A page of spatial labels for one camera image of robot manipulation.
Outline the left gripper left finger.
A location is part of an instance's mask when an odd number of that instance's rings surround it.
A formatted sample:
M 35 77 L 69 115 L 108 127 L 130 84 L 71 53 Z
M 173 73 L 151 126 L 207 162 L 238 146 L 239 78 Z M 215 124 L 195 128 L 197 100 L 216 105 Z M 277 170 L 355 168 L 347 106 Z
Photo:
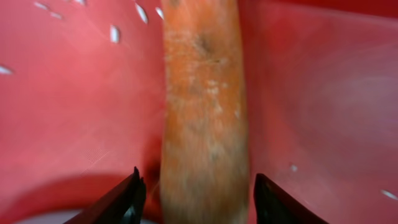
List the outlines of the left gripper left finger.
M 140 224 L 146 185 L 138 168 L 97 202 L 65 224 Z

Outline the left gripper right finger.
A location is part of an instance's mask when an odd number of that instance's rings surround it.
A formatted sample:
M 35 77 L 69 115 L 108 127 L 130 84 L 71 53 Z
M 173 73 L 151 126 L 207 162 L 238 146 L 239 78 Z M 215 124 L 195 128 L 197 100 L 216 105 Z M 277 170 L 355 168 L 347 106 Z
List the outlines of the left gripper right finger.
M 327 224 L 261 173 L 255 178 L 254 204 L 257 224 Z

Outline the orange carrot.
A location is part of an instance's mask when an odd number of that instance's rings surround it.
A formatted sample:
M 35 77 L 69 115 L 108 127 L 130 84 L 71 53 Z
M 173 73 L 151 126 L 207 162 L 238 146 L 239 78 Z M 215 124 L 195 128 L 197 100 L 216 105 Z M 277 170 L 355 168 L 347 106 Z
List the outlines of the orange carrot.
M 246 223 L 250 165 L 236 1 L 163 1 L 165 223 Z

